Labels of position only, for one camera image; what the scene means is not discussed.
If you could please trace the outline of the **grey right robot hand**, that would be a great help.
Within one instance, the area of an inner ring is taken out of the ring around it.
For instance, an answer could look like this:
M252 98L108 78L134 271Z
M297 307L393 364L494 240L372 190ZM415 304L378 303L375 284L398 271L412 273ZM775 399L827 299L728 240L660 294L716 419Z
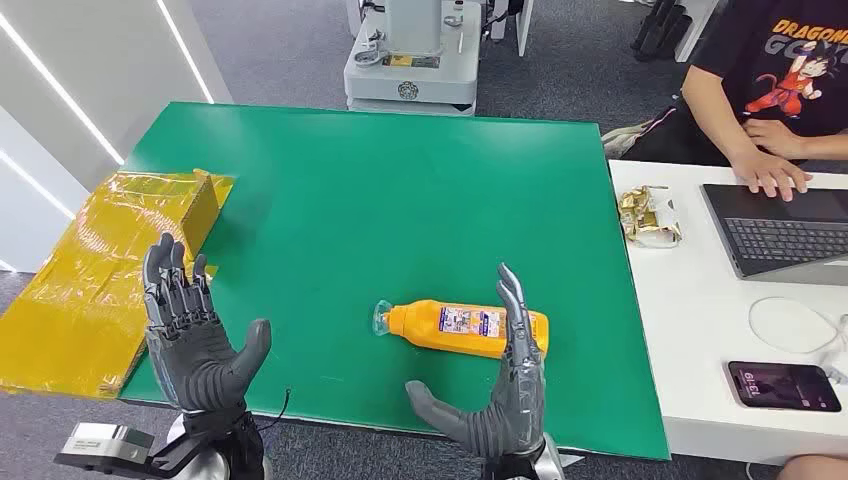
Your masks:
M437 399L421 381L405 384L415 414L477 457L532 452L544 443L542 351L533 337L523 287L505 264L497 267L496 291L506 308L506 345L488 405L462 411Z

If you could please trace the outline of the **person's left hand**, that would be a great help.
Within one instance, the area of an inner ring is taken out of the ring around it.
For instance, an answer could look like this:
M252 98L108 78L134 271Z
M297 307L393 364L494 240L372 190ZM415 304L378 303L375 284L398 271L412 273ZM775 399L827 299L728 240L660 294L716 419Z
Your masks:
M804 138L777 120L748 119L742 125L752 142L787 160L806 159Z

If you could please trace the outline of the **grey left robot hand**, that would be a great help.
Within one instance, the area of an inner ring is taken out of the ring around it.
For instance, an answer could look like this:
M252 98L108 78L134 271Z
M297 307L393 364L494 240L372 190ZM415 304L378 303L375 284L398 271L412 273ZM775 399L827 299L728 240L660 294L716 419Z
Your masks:
M206 256L198 255L187 274L184 255L183 243L164 232L143 259L145 338L157 381L185 412L243 407L271 349L270 321L252 321L244 346L235 350L214 308Z

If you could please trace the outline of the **person's right hand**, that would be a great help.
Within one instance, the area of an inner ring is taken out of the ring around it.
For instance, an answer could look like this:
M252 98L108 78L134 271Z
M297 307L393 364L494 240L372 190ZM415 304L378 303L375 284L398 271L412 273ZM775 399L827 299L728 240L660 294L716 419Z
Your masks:
M806 193L812 179L788 160L758 149L733 153L729 161L734 174L751 193L763 192L785 202L792 201L795 192Z

